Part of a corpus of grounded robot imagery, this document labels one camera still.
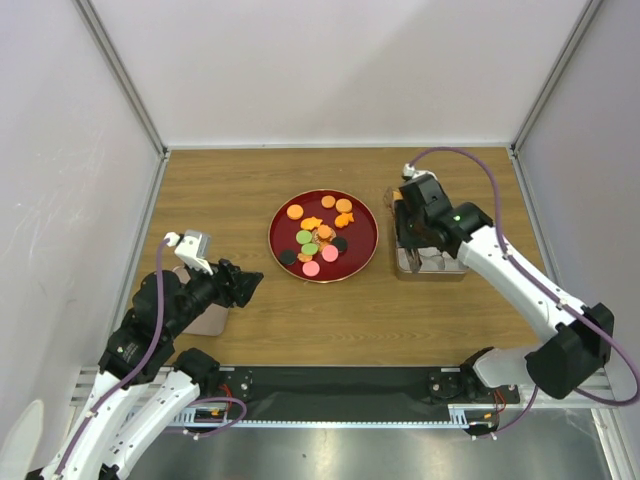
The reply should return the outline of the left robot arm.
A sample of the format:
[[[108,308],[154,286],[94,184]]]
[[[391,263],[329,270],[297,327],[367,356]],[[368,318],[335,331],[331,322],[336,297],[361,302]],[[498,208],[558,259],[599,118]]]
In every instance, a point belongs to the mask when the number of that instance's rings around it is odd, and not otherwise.
[[[186,262],[182,275],[164,269],[147,275],[107,342],[85,406],[39,478],[126,478],[177,413],[219,391],[218,362],[191,348],[138,413],[131,412],[174,355],[176,338],[212,306],[245,307],[263,278],[226,259]]]

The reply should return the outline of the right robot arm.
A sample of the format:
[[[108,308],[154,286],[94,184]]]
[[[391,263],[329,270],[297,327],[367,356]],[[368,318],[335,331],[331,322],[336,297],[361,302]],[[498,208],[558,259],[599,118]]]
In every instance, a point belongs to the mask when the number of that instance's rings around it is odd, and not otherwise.
[[[531,384],[563,399],[610,359],[610,345],[596,328],[611,334],[614,315],[562,290],[500,235],[477,205],[453,206],[428,170],[405,166],[394,204],[401,246],[435,247],[475,271],[529,323],[540,343],[501,350],[489,347],[469,358],[460,377],[462,394],[482,402],[496,387]]]

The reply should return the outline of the steel serving tongs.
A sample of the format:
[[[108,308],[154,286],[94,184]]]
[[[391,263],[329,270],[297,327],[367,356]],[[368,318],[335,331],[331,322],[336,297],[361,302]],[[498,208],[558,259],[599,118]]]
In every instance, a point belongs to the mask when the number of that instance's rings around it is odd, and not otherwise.
[[[423,240],[410,225],[410,215],[400,191],[389,187],[383,197],[387,208],[387,244],[392,271],[400,280],[424,272]]]

